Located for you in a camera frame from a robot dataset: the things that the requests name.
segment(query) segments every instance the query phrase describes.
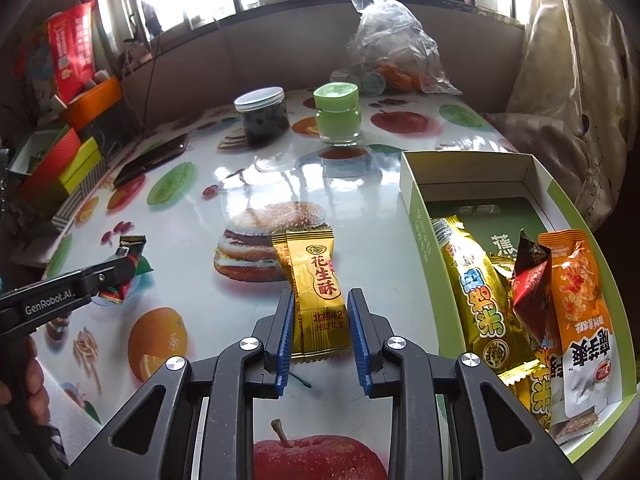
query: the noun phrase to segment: glass jar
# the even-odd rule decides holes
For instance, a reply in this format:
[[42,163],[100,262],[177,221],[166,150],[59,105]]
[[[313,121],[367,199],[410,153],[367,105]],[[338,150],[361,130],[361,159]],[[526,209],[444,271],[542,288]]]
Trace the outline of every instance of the glass jar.
[[264,146],[289,131],[289,116],[280,87],[261,88],[234,101],[249,146]]
[[328,83],[314,92],[316,125],[324,142],[334,146],[356,143],[362,120],[359,99],[358,87],[352,83]]

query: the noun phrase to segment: white cardboard box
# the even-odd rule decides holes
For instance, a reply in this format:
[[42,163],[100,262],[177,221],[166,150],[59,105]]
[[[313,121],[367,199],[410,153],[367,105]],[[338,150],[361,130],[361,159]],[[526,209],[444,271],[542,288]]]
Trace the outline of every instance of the white cardboard box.
[[598,429],[561,446],[575,462],[607,432],[636,395],[636,364],[626,312],[609,266],[580,213],[549,172],[532,155],[523,153],[404,152],[400,190],[422,259],[440,354],[450,358],[465,351],[465,342],[425,202],[523,196],[548,231],[571,228],[588,233],[616,334],[620,366],[612,369],[612,393],[609,405],[599,415]]

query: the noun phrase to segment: tablecloth with fruit print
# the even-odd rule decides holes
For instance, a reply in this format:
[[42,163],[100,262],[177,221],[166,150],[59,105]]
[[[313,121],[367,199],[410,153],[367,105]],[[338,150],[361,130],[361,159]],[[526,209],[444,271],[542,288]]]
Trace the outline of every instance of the tablecloth with fruit print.
[[[78,417],[104,424],[168,357],[217,355],[274,312],[288,285],[268,248],[251,241],[271,224],[252,218],[273,224],[305,211],[331,226],[343,294],[362,288],[395,333],[438,352],[399,193],[400,153],[513,147],[453,96],[363,97],[362,133],[352,148],[319,139],[309,90],[288,92],[286,104],[291,130],[258,150],[246,147],[231,106],[161,126],[77,211],[47,277],[109,258],[121,234],[147,238],[122,304],[94,298],[34,336],[40,361],[78,405]],[[113,189],[126,162],[185,132],[181,156]],[[391,402],[364,396],[353,355],[291,371],[299,379],[289,379],[280,400],[255,401],[255,477],[294,480],[305,471],[314,480],[385,479]],[[277,419],[288,445],[274,432]]]

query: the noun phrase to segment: red package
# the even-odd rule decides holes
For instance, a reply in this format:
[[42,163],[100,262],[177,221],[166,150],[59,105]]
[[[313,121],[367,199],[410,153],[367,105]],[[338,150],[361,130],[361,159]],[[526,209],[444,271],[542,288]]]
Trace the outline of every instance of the red package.
[[513,269],[513,311],[539,345],[545,336],[546,313],[551,304],[551,250],[520,232]]
[[76,97],[95,75],[91,43],[93,2],[89,0],[54,14],[47,23],[58,95],[64,104]]

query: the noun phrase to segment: human hand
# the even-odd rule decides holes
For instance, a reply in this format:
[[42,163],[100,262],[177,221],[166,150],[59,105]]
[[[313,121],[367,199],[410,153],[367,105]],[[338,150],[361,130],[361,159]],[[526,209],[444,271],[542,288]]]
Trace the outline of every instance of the human hand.
[[[31,337],[28,338],[29,361],[24,372],[24,382],[29,393],[27,405],[33,413],[36,422],[41,426],[49,423],[49,394],[44,389],[44,373],[40,363],[36,361],[38,350]],[[9,387],[0,381],[0,406],[11,402],[12,394]]]

